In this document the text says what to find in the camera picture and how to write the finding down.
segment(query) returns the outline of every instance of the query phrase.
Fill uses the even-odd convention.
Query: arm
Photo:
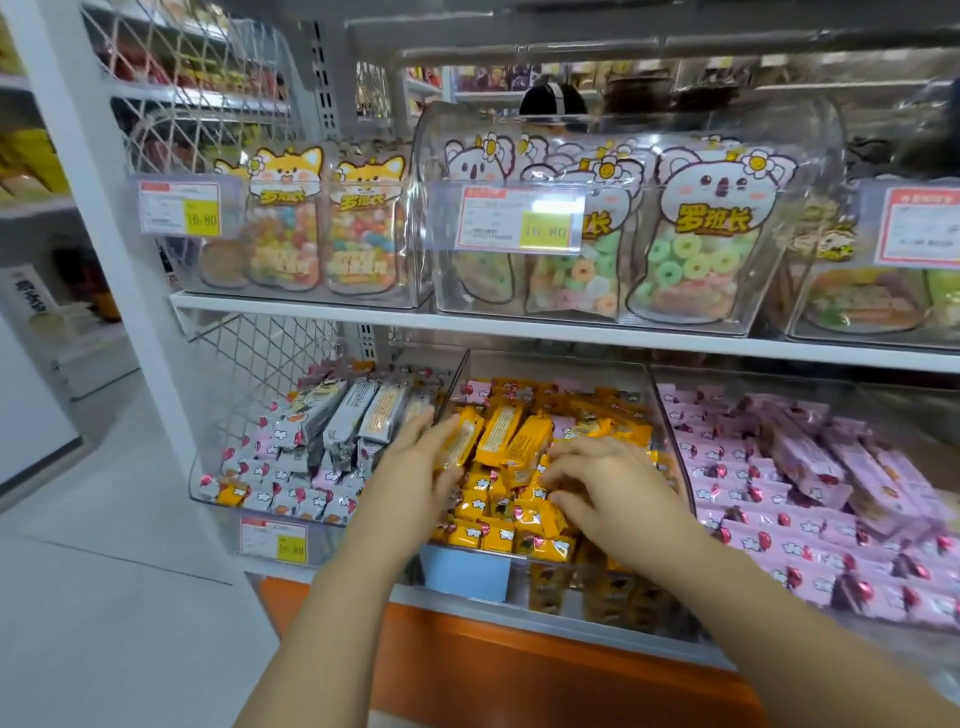
[[[950,726],[960,709],[790,594],[751,558],[710,538],[650,459],[613,438],[552,450],[551,499],[613,558],[686,604],[756,690],[778,725]]]
[[[313,581],[234,728],[367,725],[383,608],[397,575],[426,542],[460,469],[433,464],[456,418],[433,412],[396,436],[357,505],[340,551]]]

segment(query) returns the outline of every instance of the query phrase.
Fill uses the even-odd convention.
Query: store shelving unit
[[[148,0],[142,2],[148,9],[152,7]],[[103,2],[94,5],[95,12],[109,10]],[[363,120],[358,120],[355,113],[359,61],[391,69],[386,74],[387,96],[396,109],[407,94],[444,93],[433,86],[424,88],[429,85],[405,80],[403,68],[409,65],[455,64],[465,58],[478,62],[509,61],[517,55],[525,62],[576,61],[955,44],[960,42],[960,7],[956,4],[918,0],[911,4],[909,13],[904,13],[902,3],[891,0],[872,3],[868,11],[863,3],[854,0],[718,0],[603,4],[596,8],[585,3],[567,7],[540,0],[519,4],[490,0],[478,12],[469,0],[446,0],[444,12],[438,13],[437,3],[416,0],[404,4],[402,14],[384,0],[354,0],[339,5],[304,0],[271,4],[233,0],[223,5],[228,12],[269,23],[284,34],[288,48],[282,61],[289,74],[286,78],[293,82],[289,103],[233,98],[206,91],[194,93],[166,86],[137,85],[134,89],[133,85],[110,79],[104,83],[96,63],[91,62],[82,3],[76,2],[72,12],[65,12],[61,0],[35,0],[29,4],[0,0],[24,49],[30,85],[57,141],[64,169],[71,180],[84,181],[74,185],[76,204],[104,261],[110,287],[128,325],[184,481],[190,477],[199,443],[209,426],[209,390],[239,387],[234,377],[246,376],[238,361],[242,332],[246,330],[252,337],[252,343],[246,346],[252,351],[257,351],[257,331],[261,331],[260,341],[269,342],[275,333],[286,331],[289,326],[323,325],[324,331],[336,331],[359,349],[369,347],[364,351],[374,352],[375,340],[385,334],[385,328],[400,328],[960,374],[960,354],[948,351],[847,347],[560,321],[446,315],[436,312],[430,303],[418,310],[392,310],[230,295],[171,296],[167,279],[156,264],[154,241],[141,235],[135,206],[126,192],[130,189],[129,149],[110,108],[114,96],[201,105],[213,112],[213,121],[218,118],[216,112],[247,109],[275,115],[277,123],[284,125],[294,138],[350,137],[364,129]],[[551,12],[539,12],[546,6]],[[161,22],[153,11],[144,11],[133,20],[148,30],[159,27],[186,34],[216,34],[189,23],[170,25],[166,16]],[[229,46],[229,29],[217,29],[222,34],[217,36],[219,40]],[[830,89],[820,85],[789,91],[758,90],[761,94],[824,91]],[[457,94],[456,100],[513,105],[517,94],[463,93]],[[178,312],[179,320],[171,315],[171,306]],[[212,319],[205,318],[201,325],[190,329],[191,336],[184,336],[188,327],[181,328],[181,323],[197,312],[213,314]],[[269,349],[269,343],[263,346]],[[278,369],[281,364],[267,366]],[[246,385],[251,384],[249,377],[243,380]],[[183,488],[183,483],[172,483],[171,487]],[[211,528],[211,532],[216,535],[216,528]],[[303,567],[260,559],[238,557],[236,567],[299,581],[310,578],[310,571]],[[460,610],[471,619],[603,643],[598,637],[603,631],[599,627],[594,630],[593,626],[584,627],[571,620],[532,616],[508,606],[470,605],[452,597],[403,590],[395,592],[394,599],[449,614],[458,614]],[[632,649],[657,653],[658,640],[636,637]],[[611,646],[623,645],[611,642]],[[694,653],[700,646],[687,645],[684,649],[692,651],[681,656],[675,652],[673,656],[697,662]],[[706,657],[702,664],[723,666],[722,661]]]

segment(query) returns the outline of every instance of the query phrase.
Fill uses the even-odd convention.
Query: price tag
[[[240,553],[306,564],[306,526],[244,518],[240,522]]]
[[[455,248],[576,255],[586,194],[579,190],[465,187]]]
[[[216,182],[139,182],[140,229],[161,235],[219,237]]]
[[[960,188],[888,189],[875,263],[960,270]]]

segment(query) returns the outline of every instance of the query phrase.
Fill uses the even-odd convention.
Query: acrylic display container
[[[409,142],[250,147],[209,166],[242,181],[246,208],[235,238],[159,238],[184,290],[387,308],[429,296]]]
[[[433,104],[414,157],[437,307],[746,335],[842,139],[820,99],[642,117],[501,118]],[[521,250],[515,231],[478,241],[484,226],[461,221],[477,188],[580,193],[579,250]]]

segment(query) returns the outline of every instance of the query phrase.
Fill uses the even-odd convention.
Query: floor
[[[141,374],[76,406],[84,451],[0,514],[2,722],[226,728],[276,635],[205,536]]]

